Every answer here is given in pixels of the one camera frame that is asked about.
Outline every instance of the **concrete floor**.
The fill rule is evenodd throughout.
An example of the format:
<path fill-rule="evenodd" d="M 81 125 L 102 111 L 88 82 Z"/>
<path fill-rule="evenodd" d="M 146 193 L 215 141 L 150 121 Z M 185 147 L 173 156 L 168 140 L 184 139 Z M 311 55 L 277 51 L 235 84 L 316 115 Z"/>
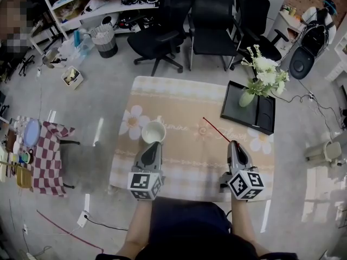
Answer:
<path fill-rule="evenodd" d="M 50 120 L 76 128 L 74 139 L 81 146 L 67 145 L 62 148 L 64 181 L 76 186 L 68 189 L 68 198 L 33 194 L 19 190 L 14 178 L 0 184 L 0 217 L 4 229 L 16 250 L 26 251 L 23 241 L 23 223 L 30 229 L 25 236 L 31 254 L 44 246 L 53 248 L 39 259 L 94 259 L 100 249 L 64 235 L 46 220 L 49 219 L 71 231 L 77 228 L 77 219 L 83 210 L 85 193 L 91 194 L 92 218 L 110 226 L 127 228 L 136 201 L 120 190 L 110 195 L 107 192 L 113 151 L 117 143 L 118 129 L 123 117 L 127 98 L 136 76 L 150 75 L 153 61 L 135 66 L 138 55 L 128 46 L 126 35 L 117 36 L 119 51 L 116 56 L 103 59 L 94 48 L 79 70 L 85 81 L 75 91 L 63 85 L 61 69 L 42 67 L 36 77 L 41 60 L 37 52 L 35 64 L 29 67 L 26 77 L 19 77 L 18 70 L 0 90 L 7 95 L 10 105 L 7 118 L 26 115 Z M 176 61 L 183 63 L 185 70 L 176 69 L 161 62 L 156 72 L 158 77 L 171 77 L 226 85 L 229 80 L 246 84 L 252 72 L 243 66 L 224 72 L 220 58 L 195 56 L 193 71 L 189 71 L 187 52 L 190 41 L 183 44 Z M 344 107 L 342 95 L 333 83 L 323 79 L 324 74 L 313 70 L 302 83 L 313 91 L 324 107 Z M 40 85 L 42 106 L 40 112 Z M 290 99 L 307 91 L 295 79 L 286 84 L 282 95 Z M 322 110 L 332 134 L 341 130 L 331 110 Z M 344 208 L 346 165 L 339 168 L 314 167 L 305 162 L 304 149 L 326 140 L 329 135 L 324 118 L 317 111 L 315 102 L 298 97 L 291 103 L 277 100 L 275 123 L 275 176 L 272 199 L 248 203 L 253 226 L 259 243 L 272 251 L 296 252 L 300 259 L 318 259 L 333 247 L 345 229 L 337 229 L 340 211 Z M 14 227 L 11 221 L 11 201 Z M 229 203 L 218 203 L 225 211 Z M 114 254 L 122 246 L 126 233 L 88 223 L 74 234 Z"/>

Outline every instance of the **black tray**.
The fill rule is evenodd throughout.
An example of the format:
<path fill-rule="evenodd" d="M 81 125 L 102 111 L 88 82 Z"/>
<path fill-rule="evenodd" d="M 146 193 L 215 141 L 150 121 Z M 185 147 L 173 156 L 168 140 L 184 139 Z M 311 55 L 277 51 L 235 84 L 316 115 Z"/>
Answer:
<path fill-rule="evenodd" d="M 229 81 L 221 118 L 235 121 L 267 135 L 273 134 L 276 99 L 255 95 L 247 107 L 241 107 L 239 100 L 244 88 L 241 84 Z"/>

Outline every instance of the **red cable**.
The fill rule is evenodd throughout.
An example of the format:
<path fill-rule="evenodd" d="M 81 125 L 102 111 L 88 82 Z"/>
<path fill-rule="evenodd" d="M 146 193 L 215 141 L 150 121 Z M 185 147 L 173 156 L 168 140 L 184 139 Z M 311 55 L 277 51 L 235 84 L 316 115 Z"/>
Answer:
<path fill-rule="evenodd" d="M 55 224 L 54 222 L 52 222 L 49 218 L 45 217 L 42 213 L 39 212 L 39 210 L 36 209 L 36 212 L 39 213 L 43 218 L 45 218 L 47 221 L 49 221 L 50 223 L 54 224 L 57 228 L 59 228 L 60 230 L 64 231 L 65 233 L 69 234 L 70 236 L 76 238 L 77 240 L 80 240 L 81 242 L 84 242 L 86 243 L 87 245 L 90 245 L 90 246 L 93 246 L 97 249 L 100 249 L 101 250 L 101 253 L 103 254 L 104 253 L 104 250 L 96 245 L 93 245 L 89 242 L 87 242 L 86 240 L 82 240 L 81 238 L 73 235 L 73 234 L 70 234 L 70 232 L 66 231 L 64 228 L 61 228 L 59 225 Z"/>
<path fill-rule="evenodd" d="M 223 136 L 223 138 L 225 138 L 228 142 L 230 142 L 230 141 L 227 139 L 227 137 L 224 136 L 224 135 L 221 133 L 221 131 L 219 131 L 211 122 L 209 122 L 205 117 L 203 117 L 203 119 L 204 119 L 205 121 L 207 121 L 213 128 L 215 128 L 215 129 L 217 130 L 217 132 L 220 133 L 220 134 Z"/>

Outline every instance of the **yellow basket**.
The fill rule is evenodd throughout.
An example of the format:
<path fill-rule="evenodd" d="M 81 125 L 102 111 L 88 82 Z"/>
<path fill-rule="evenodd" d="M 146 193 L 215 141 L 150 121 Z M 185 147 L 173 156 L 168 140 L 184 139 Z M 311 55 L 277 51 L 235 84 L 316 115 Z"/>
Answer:
<path fill-rule="evenodd" d="M 31 172 L 24 167 L 17 166 L 17 185 L 23 189 L 31 188 Z"/>

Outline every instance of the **chair seat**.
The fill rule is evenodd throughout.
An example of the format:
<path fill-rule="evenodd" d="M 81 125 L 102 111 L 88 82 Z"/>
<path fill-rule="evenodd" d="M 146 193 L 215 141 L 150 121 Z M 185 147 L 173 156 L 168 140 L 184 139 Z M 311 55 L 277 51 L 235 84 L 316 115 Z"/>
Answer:
<path fill-rule="evenodd" d="M 260 41 L 254 42 L 251 38 L 245 37 L 241 42 L 241 49 L 245 50 L 247 47 L 252 47 L 254 44 L 259 45 L 259 50 L 263 57 L 271 59 L 273 61 L 279 61 L 282 58 L 281 53 L 278 49 L 264 36 L 259 36 Z"/>
<path fill-rule="evenodd" d="M 195 54 L 236 56 L 235 45 L 226 30 L 196 28 L 194 36 Z"/>
<path fill-rule="evenodd" d="M 160 25 L 154 25 L 141 30 L 128 37 L 128 43 L 131 48 L 142 57 L 147 59 L 155 59 L 171 52 L 170 42 L 159 42 L 156 38 L 160 35 L 168 33 L 168 30 Z M 180 46 L 183 43 L 182 37 L 173 39 L 174 46 Z"/>

